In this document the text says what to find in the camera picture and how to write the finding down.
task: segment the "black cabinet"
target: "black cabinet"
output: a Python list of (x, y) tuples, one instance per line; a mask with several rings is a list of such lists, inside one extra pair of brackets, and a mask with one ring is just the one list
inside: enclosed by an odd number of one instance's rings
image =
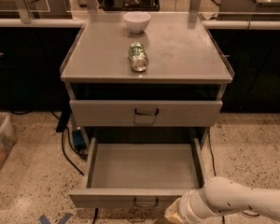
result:
[(62, 109), (59, 68), (78, 28), (0, 28), (0, 110)]
[(222, 110), (280, 112), (280, 31), (210, 32), (235, 72)]

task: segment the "cable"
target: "cable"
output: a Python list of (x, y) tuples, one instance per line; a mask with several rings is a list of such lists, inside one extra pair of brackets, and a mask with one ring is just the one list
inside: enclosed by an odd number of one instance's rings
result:
[(217, 15), (217, 13), (214, 13), (214, 14), (212, 15), (212, 17), (210, 17), (209, 21), (210, 21), (210, 20), (216, 20), (216, 19), (217, 19), (217, 16), (216, 16), (216, 15)]
[(177, 11), (177, 10), (176, 10), (176, 4), (177, 4), (177, 0), (175, 0), (175, 11)]
[(213, 153), (213, 149), (212, 149), (212, 145), (211, 145), (211, 134), (210, 134), (211, 130), (208, 130), (208, 146), (209, 146), (209, 150), (211, 152), (211, 156), (212, 156), (212, 163), (213, 163), (213, 170), (214, 170), (214, 175), (217, 176), (217, 171), (216, 171), (216, 166), (215, 166), (215, 157), (214, 157), (214, 153)]
[(63, 154), (65, 156), (65, 158), (69, 161), (70, 164), (72, 164), (72, 166), (81, 174), (84, 175), (84, 173), (67, 157), (66, 153), (65, 153), (65, 148), (64, 148), (64, 132), (62, 134), (62, 150), (63, 150)]
[(51, 113), (57, 120), (60, 120), (60, 118), (54, 113), (54, 111), (50, 110), (50, 113)]
[(99, 214), (99, 208), (95, 208), (92, 224), (95, 223), (95, 221), (96, 221), (96, 219), (97, 219), (97, 217), (98, 217), (98, 214)]
[[(60, 118), (51, 110), (50, 113), (57, 119), (57, 120), (60, 120)], [(72, 148), (72, 150), (78, 154), (78, 156), (83, 159), (83, 160), (86, 160), (87, 159), (87, 155), (82, 155), (80, 154), (79, 152), (77, 152), (73, 145), (72, 145), (72, 142), (71, 142), (71, 138), (70, 138), (70, 131), (69, 131), (69, 128), (67, 126), (65, 126), (65, 129), (62, 133), (62, 150), (63, 150), (63, 154), (65, 156), (65, 158), (69, 161), (70, 164), (72, 164), (72, 166), (81, 174), (81, 175), (84, 175), (84, 173), (68, 158), (68, 156), (66, 155), (65, 153), (65, 143), (64, 143), (64, 133), (65, 133), (65, 130), (67, 130), (67, 138), (68, 138), (68, 143), (69, 143), (69, 146), (70, 148)]]
[(247, 35), (247, 33), (249, 32), (249, 30), (250, 30), (250, 26), (251, 26), (251, 20), (248, 21), (248, 26), (247, 26), (247, 28), (246, 28), (246, 30), (245, 30), (245, 34), (246, 34), (246, 35)]
[(10, 111), (11, 114), (17, 115), (17, 116), (22, 116), (22, 115), (27, 115), (29, 113), (31, 113), (32, 111), (23, 111), (23, 112), (16, 112), (16, 111)]
[[(214, 157), (213, 149), (212, 149), (212, 146), (211, 146), (211, 134), (210, 134), (210, 129), (209, 129), (207, 135), (208, 135), (208, 146), (209, 146), (209, 149), (210, 149), (210, 152), (211, 152), (211, 156), (212, 156), (212, 163), (213, 163), (214, 175), (217, 176), (216, 166), (215, 166), (215, 157)], [(242, 212), (242, 215), (245, 216), (245, 217), (250, 217), (250, 218), (259, 217), (259, 214), (248, 214), (247, 212)], [(224, 217), (224, 216), (222, 216), (222, 223), (223, 223), (223, 224), (225, 223), (225, 217)]]
[(242, 215), (244, 217), (250, 217), (250, 218), (255, 218), (255, 217), (259, 217), (260, 216), (260, 214), (249, 214), (247, 212), (242, 212)]

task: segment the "drawer handle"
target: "drawer handle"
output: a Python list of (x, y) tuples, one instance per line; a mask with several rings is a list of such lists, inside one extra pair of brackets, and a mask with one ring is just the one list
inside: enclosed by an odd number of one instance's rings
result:
[(138, 204), (137, 203), (137, 199), (134, 198), (133, 199), (133, 204), (136, 206), (136, 207), (157, 207), (159, 205), (159, 199), (156, 198), (156, 203), (154, 204)]
[(142, 113), (142, 112), (138, 112), (137, 109), (134, 110), (134, 113), (137, 115), (137, 116), (156, 116), (159, 114), (159, 109), (157, 108), (155, 112), (153, 113)]

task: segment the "white bowl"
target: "white bowl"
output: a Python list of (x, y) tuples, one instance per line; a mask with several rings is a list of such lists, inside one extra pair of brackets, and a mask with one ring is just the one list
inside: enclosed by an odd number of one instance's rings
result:
[(143, 33), (147, 28), (150, 15), (147, 12), (135, 11), (123, 15), (127, 28), (134, 34)]

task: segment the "green can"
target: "green can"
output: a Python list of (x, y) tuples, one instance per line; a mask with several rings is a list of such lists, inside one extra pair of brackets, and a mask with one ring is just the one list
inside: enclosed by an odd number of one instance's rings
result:
[(149, 61), (144, 46), (140, 42), (132, 42), (130, 45), (129, 59), (133, 71), (143, 72), (147, 70)]

